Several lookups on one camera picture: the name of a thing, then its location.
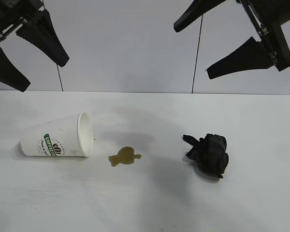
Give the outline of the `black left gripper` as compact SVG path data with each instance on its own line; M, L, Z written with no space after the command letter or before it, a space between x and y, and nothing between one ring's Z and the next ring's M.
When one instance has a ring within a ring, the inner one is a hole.
M39 48L60 67L70 59L57 37L43 0L0 0L0 43L13 32ZM30 85L1 48L0 82L21 92Z

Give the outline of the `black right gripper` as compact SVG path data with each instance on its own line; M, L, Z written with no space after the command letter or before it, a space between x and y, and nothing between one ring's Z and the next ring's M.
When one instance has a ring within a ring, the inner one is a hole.
M225 0L194 0L174 22L175 32L181 32L206 12ZM290 67L290 49L281 26L290 21L290 0L238 0L261 41L250 37L225 58L206 69L209 79L248 70L278 71Z

